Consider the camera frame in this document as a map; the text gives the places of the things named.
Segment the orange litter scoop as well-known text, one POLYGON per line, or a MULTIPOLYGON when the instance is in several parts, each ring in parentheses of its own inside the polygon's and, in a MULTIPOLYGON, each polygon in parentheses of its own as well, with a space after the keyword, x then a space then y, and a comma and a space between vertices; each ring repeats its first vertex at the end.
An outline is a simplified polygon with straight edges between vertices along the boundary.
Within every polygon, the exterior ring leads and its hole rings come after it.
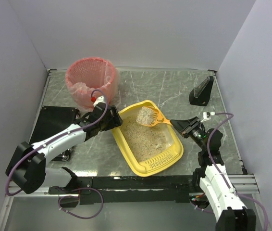
POLYGON ((161 111, 153 106, 141 107, 136 116, 136 122, 146 127, 154 127, 158 124, 171 125, 170 120, 166 119, 161 111))

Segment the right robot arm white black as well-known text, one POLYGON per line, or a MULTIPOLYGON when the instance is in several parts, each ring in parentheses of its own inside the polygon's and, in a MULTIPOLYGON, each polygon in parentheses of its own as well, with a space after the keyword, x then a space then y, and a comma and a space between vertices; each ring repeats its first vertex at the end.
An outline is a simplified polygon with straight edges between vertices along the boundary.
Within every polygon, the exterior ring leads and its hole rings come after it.
POLYGON ((201 148, 198 153, 200 167, 195 169, 192 182, 204 192, 206 201, 195 199, 191 203, 196 209, 211 206, 217 231, 254 231, 256 214, 239 198, 221 157, 223 134, 217 128, 205 130, 198 117, 170 120, 170 124, 183 138, 191 138, 201 148))

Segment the yellow litter box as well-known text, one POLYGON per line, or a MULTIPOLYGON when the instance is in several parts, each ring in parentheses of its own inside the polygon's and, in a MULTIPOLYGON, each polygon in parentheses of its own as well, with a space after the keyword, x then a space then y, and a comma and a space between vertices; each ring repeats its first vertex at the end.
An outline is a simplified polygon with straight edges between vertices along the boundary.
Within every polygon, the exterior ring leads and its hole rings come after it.
POLYGON ((136 116, 144 106, 160 112, 150 100, 130 105, 119 112, 123 124, 112 129, 112 134, 131 170, 138 176, 148 177, 180 160, 184 148, 171 125, 159 124, 150 128, 136 122, 136 116))

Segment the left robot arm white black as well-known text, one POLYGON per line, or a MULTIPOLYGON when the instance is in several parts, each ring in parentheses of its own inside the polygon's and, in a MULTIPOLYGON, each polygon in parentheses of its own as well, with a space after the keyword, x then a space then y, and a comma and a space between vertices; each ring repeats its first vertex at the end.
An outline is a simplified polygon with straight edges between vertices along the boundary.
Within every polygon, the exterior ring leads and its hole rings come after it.
POLYGON ((69 148, 86 142, 102 131, 117 128, 122 123, 116 106, 98 103, 92 112, 75 120, 63 131, 33 144, 19 144, 6 169, 6 194, 13 196, 9 191, 11 181, 26 194, 35 192, 41 186, 59 187, 67 191, 76 189, 81 182, 75 173, 67 167, 47 168, 47 164, 69 148))

